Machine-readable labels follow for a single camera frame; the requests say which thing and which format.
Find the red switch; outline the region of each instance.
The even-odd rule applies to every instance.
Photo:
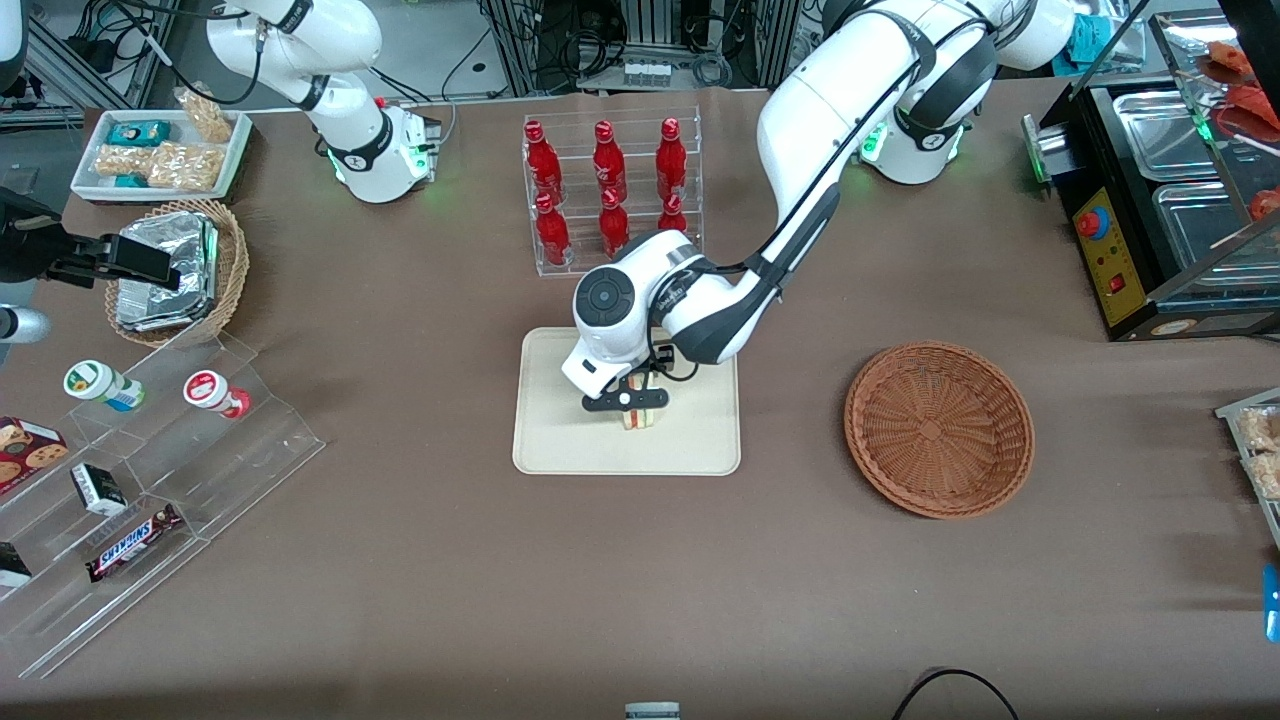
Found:
[[[1098,232],[1102,227],[1102,218],[1097,213],[1085,213],[1080,215],[1080,219],[1075,222],[1075,232],[1083,234],[1084,237],[1093,237],[1093,233]]]

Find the yogurt container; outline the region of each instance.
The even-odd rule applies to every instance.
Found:
[[[201,410],[220,413],[223,418],[232,420],[248,413],[252,405],[252,400],[243,388],[232,386],[227,378],[212,370],[200,370],[187,378],[187,383],[182,387],[182,396]]]
[[[63,389],[76,400],[102,402],[113,410],[128,413],[146,397],[142,383],[116,373],[106,363],[81,360],[67,370]]]

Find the empty wicker basket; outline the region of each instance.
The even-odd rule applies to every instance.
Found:
[[[845,438],[867,479],[901,507],[972,518],[1000,507],[1030,473],[1036,436],[1014,383],[972,350],[891,347],[858,373]]]
[[[244,243],[244,233],[236,222],[236,215],[225,205],[215,200],[177,200],[166,202],[146,217],[166,215],[180,211],[204,213],[215,225],[218,225],[218,295],[216,305],[205,319],[196,323],[201,331],[211,336],[218,334],[227,323],[230,322],[236,306],[239,305],[241,292],[244,290],[244,278],[248,275],[248,246]],[[115,320],[115,304],[120,297],[119,283],[111,281],[106,283],[106,320],[116,334],[125,340],[160,347],[170,338],[187,329],[165,328],[163,331],[148,331],[142,333],[129,332]]]

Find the yellow control panel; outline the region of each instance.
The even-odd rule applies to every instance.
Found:
[[[1116,214],[1107,197],[1107,188],[1100,190],[1084,208],[1071,217],[1076,240],[1084,250],[1084,259],[1093,278],[1093,290],[1102,304],[1107,325],[1115,327],[1146,305],[1147,293],[1133,266],[1133,256],[1125,245]]]

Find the white robotic arm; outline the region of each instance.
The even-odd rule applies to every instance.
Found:
[[[379,108],[353,74],[371,68],[383,45],[364,3],[237,0],[224,13],[241,9],[250,15],[207,23],[214,54],[307,113],[352,195],[388,202],[430,179],[439,128],[399,108]]]
[[[0,90],[8,88],[22,73],[27,59],[27,3],[0,0]]]
[[[995,78],[1001,36],[1006,47],[1023,40],[1015,47],[1020,54],[1011,58],[1033,68],[1065,45],[1070,22],[1062,33],[1055,29],[1061,19],[1074,20],[1066,0],[1029,0],[1020,10],[1005,5],[1019,23],[1006,28],[989,19],[1000,8],[984,9],[983,3],[1005,5],[828,1],[829,37],[778,87],[756,128],[777,197],[777,229],[733,266],[714,265],[676,231],[632,238],[612,264],[579,282],[573,319],[581,340],[562,365],[568,379],[588,398],[600,398],[616,379],[649,363],[652,323],[694,363],[718,364],[736,355],[826,228],[840,201],[845,164],[882,120],[900,129],[891,156],[908,167],[904,174],[914,182],[936,177],[959,123]],[[1037,41],[1027,44],[1032,33]],[[739,273],[736,284],[726,278]],[[626,393],[614,395],[625,407]]]

